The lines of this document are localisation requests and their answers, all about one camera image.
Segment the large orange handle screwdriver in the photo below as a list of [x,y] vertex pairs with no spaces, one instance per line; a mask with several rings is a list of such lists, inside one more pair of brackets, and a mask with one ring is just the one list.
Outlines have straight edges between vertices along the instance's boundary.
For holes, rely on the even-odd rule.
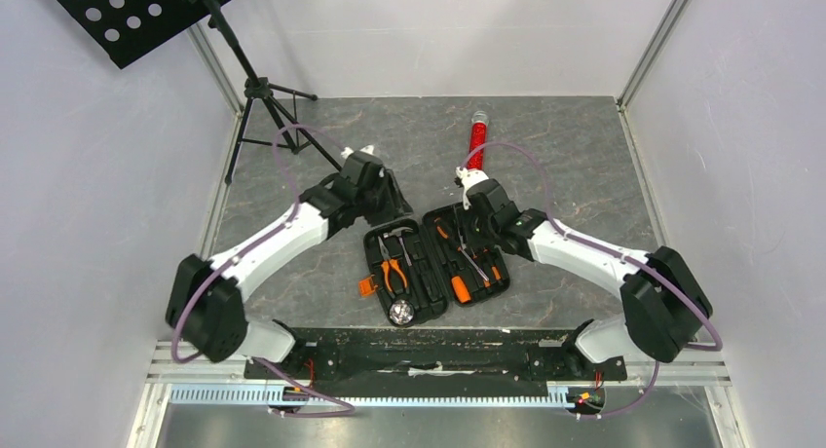
[[452,277],[451,285],[456,299],[461,304],[469,303],[472,300],[469,288],[460,276]]

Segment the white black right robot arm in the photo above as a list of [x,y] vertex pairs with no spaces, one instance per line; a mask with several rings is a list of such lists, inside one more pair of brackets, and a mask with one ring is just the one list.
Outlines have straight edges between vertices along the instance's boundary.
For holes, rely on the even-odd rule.
[[560,268],[617,296],[621,313],[591,319],[564,343],[562,362],[576,378],[602,363],[640,352],[668,363],[706,328],[722,347],[710,323],[713,307],[683,257],[661,246],[655,252],[620,247],[580,233],[538,210],[521,210],[505,188],[484,171],[458,168],[462,188],[460,218],[474,247],[502,252]]

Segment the black plastic tool case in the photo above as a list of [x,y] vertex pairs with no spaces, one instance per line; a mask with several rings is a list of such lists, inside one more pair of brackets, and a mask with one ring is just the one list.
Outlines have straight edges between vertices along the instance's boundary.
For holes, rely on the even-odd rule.
[[[462,214],[463,206],[460,203],[454,203],[431,210],[419,220],[397,219],[385,226],[372,229],[364,235],[363,247],[369,276],[360,282],[359,292],[363,296],[374,295],[378,298],[382,311],[391,326],[404,328],[423,324],[441,317],[452,304],[470,307],[497,298],[510,288],[511,278],[504,255],[495,246],[482,248],[468,246],[468,228],[464,226]],[[442,217],[459,232],[466,250],[489,277],[491,282],[489,287],[484,286],[482,279],[466,258],[439,235],[434,225],[436,217]],[[397,227],[412,229],[410,233],[405,234],[405,244],[412,260],[411,267],[406,265],[397,239],[384,239],[382,236],[383,233]],[[377,242],[378,237],[384,240],[390,255],[398,260],[406,275],[409,283],[406,293],[393,295],[384,286],[381,268],[383,259]],[[493,281],[492,264],[497,266],[502,275],[500,281]],[[472,297],[469,303],[461,304],[456,299],[451,285],[451,278],[454,276],[460,276],[469,288]],[[395,326],[388,319],[388,308],[393,301],[398,299],[409,301],[415,308],[416,316],[407,326]]]

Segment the orange handle pliers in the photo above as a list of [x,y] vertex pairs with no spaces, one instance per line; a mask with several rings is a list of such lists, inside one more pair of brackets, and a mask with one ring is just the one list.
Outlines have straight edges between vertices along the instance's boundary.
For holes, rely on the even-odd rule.
[[[393,295],[396,295],[398,293],[406,293],[409,289],[409,283],[406,275],[404,274],[398,263],[398,260],[390,255],[390,252],[384,240],[381,237],[377,238],[377,242],[383,259],[381,268],[383,271],[384,286],[386,287],[388,292]],[[392,275],[395,275],[399,278],[400,288],[394,287]]]

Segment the thin orange black screwdriver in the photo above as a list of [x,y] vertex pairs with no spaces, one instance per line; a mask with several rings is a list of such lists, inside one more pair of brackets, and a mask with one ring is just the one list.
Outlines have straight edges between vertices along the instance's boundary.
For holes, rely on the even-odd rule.
[[491,285],[490,279],[486,275],[484,270],[475,262],[474,257],[466,249],[463,249],[463,254],[467,258],[467,260],[469,261],[469,263],[473,267],[473,269],[477,272],[477,274],[482,279],[482,282],[483,282],[484,286],[489,287]]

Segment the steel claw hammer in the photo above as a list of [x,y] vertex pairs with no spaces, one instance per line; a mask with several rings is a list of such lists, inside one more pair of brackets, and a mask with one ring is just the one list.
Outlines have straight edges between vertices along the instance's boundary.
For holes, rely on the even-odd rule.
[[408,249],[406,247],[406,244],[405,244],[405,234],[410,233],[411,231],[412,231],[412,229],[409,228],[409,227],[397,227],[397,228],[391,229],[390,231],[385,232],[385,233],[382,234],[384,239],[388,239],[388,238],[396,238],[397,239],[397,241],[400,245],[400,248],[402,250],[404,260],[405,260],[406,265],[408,267],[412,266],[412,260],[411,260],[409,251],[408,251]]

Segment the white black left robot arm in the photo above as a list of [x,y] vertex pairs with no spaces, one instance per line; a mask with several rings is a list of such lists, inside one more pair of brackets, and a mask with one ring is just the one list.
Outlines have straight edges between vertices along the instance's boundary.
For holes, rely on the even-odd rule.
[[165,314],[175,362],[188,362],[179,352],[186,341],[212,362],[239,354],[268,360],[283,378],[303,371],[306,354],[295,333],[276,319],[247,317],[246,301],[294,258],[356,220],[380,226],[412,211],[373,146],[347,147],[342,156],[339,171],[304,191],[267,227],[208,259],[191,254],[179,263]]

